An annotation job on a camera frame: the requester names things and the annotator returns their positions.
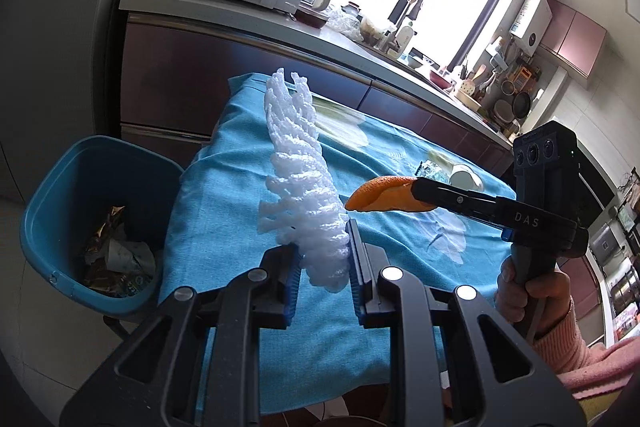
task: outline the blue trash bin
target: blue trash bin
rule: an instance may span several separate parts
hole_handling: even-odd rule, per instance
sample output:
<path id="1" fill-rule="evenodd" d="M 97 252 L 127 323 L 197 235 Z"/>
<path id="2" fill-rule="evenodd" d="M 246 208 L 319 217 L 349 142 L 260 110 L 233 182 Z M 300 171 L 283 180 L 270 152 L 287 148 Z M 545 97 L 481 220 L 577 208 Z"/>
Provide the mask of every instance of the blue trash bin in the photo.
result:
<path id="1" fill-rule="evenodd" d="M 121 140 L 80 140 L 49 171 L 22 216 L 24 256 L 70 299 L 111 317 L 135 314 L 161 283 L 161 260 L 142 292 L 112 298 L 82 284 L 84 247 L 111 206 L 125 205 L 127 239 L 145 241 L 154 252 L 163 248 L 183 172 L 173 161 Z"/>

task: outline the water heater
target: water heater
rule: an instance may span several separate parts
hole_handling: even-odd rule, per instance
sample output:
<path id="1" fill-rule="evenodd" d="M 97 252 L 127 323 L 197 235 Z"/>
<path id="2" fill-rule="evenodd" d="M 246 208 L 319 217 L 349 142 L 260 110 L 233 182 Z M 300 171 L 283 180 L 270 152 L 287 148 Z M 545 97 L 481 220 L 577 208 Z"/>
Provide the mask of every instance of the water heater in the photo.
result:
<path id="1" fill-rule="evenodd" d="M 531 56 L 550 22 L 551 10 L 546 0 L 525 0 L 511 25 L 510 33 L 515 38 L 516 45 Z"/>

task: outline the white foam netting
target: white foam netting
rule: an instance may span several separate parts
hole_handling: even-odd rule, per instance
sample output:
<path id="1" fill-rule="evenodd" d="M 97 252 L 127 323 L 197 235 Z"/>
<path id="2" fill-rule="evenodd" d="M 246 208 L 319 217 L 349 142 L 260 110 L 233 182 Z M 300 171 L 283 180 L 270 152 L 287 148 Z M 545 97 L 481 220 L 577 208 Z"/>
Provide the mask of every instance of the white foam netting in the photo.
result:
<path id="1" fill-rule="evenodd" d="M 291 78 L 293 95 L 284 69 L 267 80 L 264 111 L 275 149 L 275 176 L 267 176 L 266 186 L 280 199 L 260 202 L 258 231 L 275 230 L 280 245 L 298 245 L 311 284 L 336 293 L 349 282 L 349 236 L 344 231 L 349 218 L 322 157 L 306 78 L 297 73 Z"/>

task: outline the kitchen counter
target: kitchen counter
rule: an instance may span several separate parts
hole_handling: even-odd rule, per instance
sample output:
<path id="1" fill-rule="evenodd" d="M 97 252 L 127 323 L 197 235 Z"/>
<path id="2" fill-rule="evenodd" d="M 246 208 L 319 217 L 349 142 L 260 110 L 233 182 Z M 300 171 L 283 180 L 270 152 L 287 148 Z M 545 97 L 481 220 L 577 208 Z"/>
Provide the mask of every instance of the kitchen counter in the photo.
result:
<path id="1" fill-rule="evenodd" d="M 120 9 L 226 26 L 287 46 L 310 57 L 318 57 L 327 64 L 335 64 L 371 78 L 374 85 L 378 81 L 408 93 L 480 132 L 501 148 L 511 150 L 511 143 L 502 134 L 493 131 L 458 99 L 370 55 L 331 29 L 312 28 L 285 14 L 235 0 L 120 0 Z"/>
<path id="2" fill-rule="evenodd" d="M 613 346 L 616 343 L 615 333 L 613 329 L 613 311 L 611 306 L 611 298 L 609 296 L 609 289 L 605 281 L 602 269 L 598 265 L 596 258 L 591 252 L 591 248 L 587 249 L 585 258 L 589 263 L 591 270 L 596 277 L 596 283 L 598 284 L 598 293 L 600 295 L 600 302 L 602 304 L 602 320 L 604 330 L 604 345 L 607 347 Z"/>

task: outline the pink sleeve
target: pink sleeve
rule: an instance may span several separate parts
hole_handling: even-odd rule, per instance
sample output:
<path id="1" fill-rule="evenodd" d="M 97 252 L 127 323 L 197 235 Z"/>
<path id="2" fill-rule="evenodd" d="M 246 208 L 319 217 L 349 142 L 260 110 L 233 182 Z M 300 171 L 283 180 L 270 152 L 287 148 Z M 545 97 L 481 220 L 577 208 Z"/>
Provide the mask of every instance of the pink sleeve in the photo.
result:
<path id="1" fill-rule="evenodd" d="M 533 346 L 576 398 L 615 391 L 640 367 L 640 338 L 605 348 L 588 348 L 575 320 L 574 304 L 566 317 Z"/>

